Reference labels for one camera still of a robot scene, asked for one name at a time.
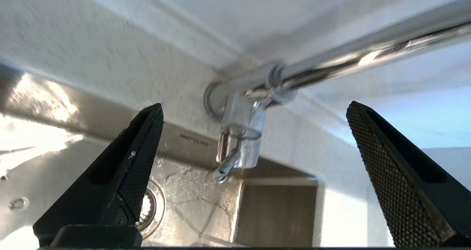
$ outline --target metal rod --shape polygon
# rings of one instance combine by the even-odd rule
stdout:
[[[459,37],[469,36],[471,22],[442,29],[406,41],[375,44],[366,49],[344,54],[298,72],[283,72],[282,88],[295,90],[326,79],[334,79],[366,68],[393,62],[405,55],[426,51]]]

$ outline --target chrome faucet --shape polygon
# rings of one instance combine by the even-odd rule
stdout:
[[[468,22],[405,41],[370,41],[364,49],[346,44],[289,67],[271,62],[250,74],[210,84],[203,99],[205,110],[222,123],[216,157],[221,166],[214,172],[217,182],[224,182],[232,168],[257,165],[266,108],[292,101],[297,89],[440,47],[439,44],[470,33]]]

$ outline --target drain strainer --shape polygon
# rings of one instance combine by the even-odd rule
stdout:
[[[165,199],[162,190],[153,180],[150,180],[142,200],[141,214],[136,228],[141,232],[142,238],[150,236],[159,226],[165,211]]]

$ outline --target stainless steel sink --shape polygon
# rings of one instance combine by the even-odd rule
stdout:
[[[0,148],[3,240],[30,227],[137,111],[5,66],[0,82],[7,135],[0,146],[18,142]],[[313,245],[316,178],[260,158],[256,168],[234,169],[219,185],[212,176],[216,147],[213,139],[164,124],[137,223],[143,246]]]

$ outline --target sink basin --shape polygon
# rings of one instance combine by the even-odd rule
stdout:
[[[137,111],[3,65],[0,82],[8,139],[0,153],[0,241],[22,231],[10,237],[25,242],[25,228],[31,232]],[[216,147],[164,124],[137,223],[142,245],[311,247],[321,205],[316,178],[260,158],[219,185]]]

